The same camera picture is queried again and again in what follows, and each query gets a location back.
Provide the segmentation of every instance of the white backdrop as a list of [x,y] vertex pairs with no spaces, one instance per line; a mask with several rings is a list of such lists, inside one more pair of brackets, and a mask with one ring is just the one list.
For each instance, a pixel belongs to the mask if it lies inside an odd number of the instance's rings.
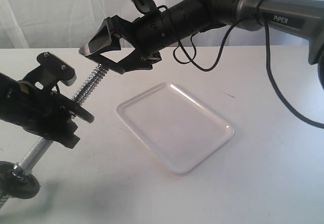
[[[181,0],[154,0],[172,6]],[[0,48],[81,47],[97,31],[105,17],[120,15],[133,21],[139,16],[129,0],[0,0]],[[218,46],[225,28],[199,34],[198,46]],[[272,44],[306,43],[271,31]],[[264,44],[264,31],[235,29],[227,45]]]

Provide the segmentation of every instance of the table surface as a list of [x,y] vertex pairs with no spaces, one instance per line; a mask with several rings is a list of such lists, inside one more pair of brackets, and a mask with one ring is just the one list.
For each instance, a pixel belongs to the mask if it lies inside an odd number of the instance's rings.
[[[0,50],[0,71],[21,79],[47,49]],[[48,49],[76,69],[61,91],[71,97],[95,64],[77,49]],[[130,49],[111,52],[118,60]],[[212,64],[218,48],[198,48]],[[324,130],[294,117],[275,95],[264,47],[226,47],[209,73],[179,65],[172,48],[152,71],[109,72],[84,104],[96,120],[76,120],[81,141],[55,143],[34,168],[41,189],[30,200],[10,199],[7,223],[324,223]],[[324,93],[307,46],[272,47],[273,74],[287,99],[324,122]],[[173,82],[228,120],[235,134],[185,175],[167,170],[118,119],[115,108],[161,82]],[[17,162],[37,137],[0,122],[0,159]]]

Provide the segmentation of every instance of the robotic arm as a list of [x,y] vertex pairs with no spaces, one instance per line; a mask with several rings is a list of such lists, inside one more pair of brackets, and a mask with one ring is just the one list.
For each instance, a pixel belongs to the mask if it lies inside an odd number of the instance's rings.
[[[21,81],[15,81],[0,73],[0,119],[43,137],[21,162],[14,165],[0,161],[0,208],[9,197],[29,199],[38,193],[39,183],[31,175],[31,169],[53,141],[68,148],[77,144],[79,138],[74,135],[77,126],[72,119],[78,116],[89,123],[94,120],[81,105],[108,70],[120,74],[134,70],[151,70],[155,63],[161,61],[161,49],[175,42],[182,46],[181,39],[198,32],[226,25],[248,31],[270,26],[307,39],[308,62],[310,65],[318,64],[319,79],[324,87],[322,1],[183,0],[171,8],[157,7],[153,0],[131,1],[143,14],[142,17],[133,22],[119,16],[108,17],[95,36],[80,48],[79,53],[98,63],[98,66],[72,100],[60,94],[57,82],[71,85],[75,81],[74,69],[49,52],[37,57],[40,66]],[[102,55],[104,52],[120,50],[121,38],[133,45],[135,49],[132,53],[119,62]],[[37,88],[37,82],[44,88]],[[307,122],[297,113],[294,114]]]

